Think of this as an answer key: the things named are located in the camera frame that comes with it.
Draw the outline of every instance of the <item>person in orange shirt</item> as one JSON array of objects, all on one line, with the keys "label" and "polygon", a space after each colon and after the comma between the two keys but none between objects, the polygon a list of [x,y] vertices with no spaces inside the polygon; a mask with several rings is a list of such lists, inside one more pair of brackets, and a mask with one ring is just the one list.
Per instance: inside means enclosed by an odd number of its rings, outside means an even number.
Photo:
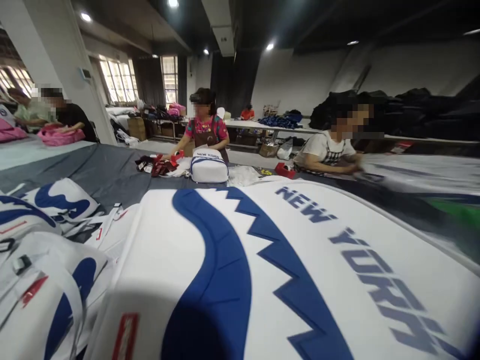
[{"label": "person in orange shirt", "polygon": [[252,110],[252,104],[249,104],[241,112],[240,119],[242,119],[242,120],[253,120],[254,118],[255,118],[255,112]]}]

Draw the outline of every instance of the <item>black shirt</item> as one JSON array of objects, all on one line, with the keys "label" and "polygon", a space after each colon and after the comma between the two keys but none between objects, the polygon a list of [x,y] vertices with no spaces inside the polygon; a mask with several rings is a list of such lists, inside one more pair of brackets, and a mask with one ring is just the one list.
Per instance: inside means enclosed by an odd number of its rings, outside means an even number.
[{"label": "black shirt", "polygon": [[97,142],[97,136],[95,135],[94,127],[80,106],[69,102],[65,105],[65,107],[57,109],[57,115],[58,122],[69,127],[72,127],[77,123],[83,123],[83,125],[85,125],[81,129],[85,134],[85,138],[83,140],[92,143]]}]

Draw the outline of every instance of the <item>white t-shirt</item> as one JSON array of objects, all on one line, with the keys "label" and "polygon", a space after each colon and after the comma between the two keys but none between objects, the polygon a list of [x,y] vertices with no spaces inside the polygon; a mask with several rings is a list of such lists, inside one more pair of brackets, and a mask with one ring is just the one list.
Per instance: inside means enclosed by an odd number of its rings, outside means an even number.
[{"label": "white t-shirt", "polygon": [[335,165],[341,157],[355,155],[356,151],[350,143],[350,139],[336,142],[330,136],[330,132],[326,130],[309,138],[297,156],[293,158],[293,162],[303,167],[305,154],[317,155],[319,163]]}]

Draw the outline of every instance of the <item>green shirt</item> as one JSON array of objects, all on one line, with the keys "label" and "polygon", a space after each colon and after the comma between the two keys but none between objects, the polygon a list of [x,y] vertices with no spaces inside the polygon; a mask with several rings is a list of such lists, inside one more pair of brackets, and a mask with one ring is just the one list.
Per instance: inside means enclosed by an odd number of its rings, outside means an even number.
[{"label": "green shirt", "polygon": [[[47,104],[35,98],[31,99],[28,107],[22,104],[18,104],[18,108],[16,109],[13,116],[26,122],[36,119],[42,119],[48,123],[52,123],[54,121],[53,114],[47,107]],[[27,128],[28,131],[31,132],[34,130],[39,130],[41,126],[27,126]]]}]

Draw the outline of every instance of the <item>green fabric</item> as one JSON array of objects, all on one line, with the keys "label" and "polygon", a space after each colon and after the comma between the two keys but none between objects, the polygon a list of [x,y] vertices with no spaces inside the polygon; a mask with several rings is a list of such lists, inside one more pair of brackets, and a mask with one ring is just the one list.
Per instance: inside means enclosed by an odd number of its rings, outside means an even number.
[{"label": "green fabric", "polygon": [[432,198],[425,200],[435,208],[460,220],[463,224],[467,224],[477,231],[480,231],[480,207]]},{"label": "green fabric", "polygon": [[[42,119],[48,123],[52,123],[55,120],[54,115],[49,110],[47,105],[44,102],[41,102],[37,99],[32,99],[28,107],[25,107],[22,104],[18,104],[18,108],[13,116],[22,119],[26,122],[30,120]],[[39,130],[41,126],[27,126],[28,131]]]}]

